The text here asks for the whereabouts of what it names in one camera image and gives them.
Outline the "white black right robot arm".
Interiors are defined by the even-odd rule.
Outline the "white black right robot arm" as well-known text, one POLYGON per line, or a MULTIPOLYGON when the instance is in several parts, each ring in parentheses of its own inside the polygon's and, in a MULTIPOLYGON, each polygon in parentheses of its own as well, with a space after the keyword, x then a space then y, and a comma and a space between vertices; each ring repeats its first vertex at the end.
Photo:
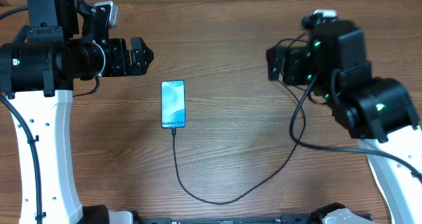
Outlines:
POLYGON ((301 22, 308 35, 266 51, 268 78, 322 96, 335 120, 357 140, 393 223, 421 222, 421 123, 411 96, 393 78, 372 75, 362 29, 319 9, 301 22))

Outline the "black smartphone lit screen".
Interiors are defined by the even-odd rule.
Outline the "black smartphone lit screen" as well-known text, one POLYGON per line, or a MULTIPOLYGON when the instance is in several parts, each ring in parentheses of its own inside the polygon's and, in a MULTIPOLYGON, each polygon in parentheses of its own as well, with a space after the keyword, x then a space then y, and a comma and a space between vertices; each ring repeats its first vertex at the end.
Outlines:
POLYGON ((185 82, 164 81, 161 84, 162 128, 186 126, 185 82))

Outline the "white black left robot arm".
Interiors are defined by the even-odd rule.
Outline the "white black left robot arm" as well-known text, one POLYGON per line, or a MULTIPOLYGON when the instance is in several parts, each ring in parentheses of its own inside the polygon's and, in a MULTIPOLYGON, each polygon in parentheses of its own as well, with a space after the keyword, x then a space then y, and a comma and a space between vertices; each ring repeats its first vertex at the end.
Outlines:
POLYGON ((1 102, 13 117, 22 183, 21 223, 135 224, 135 211, 83 206, 70 139, 74 81, 146 74, 142 38, 110 38, 112 1, 27 0, 29 23, 1 46, 1 102))

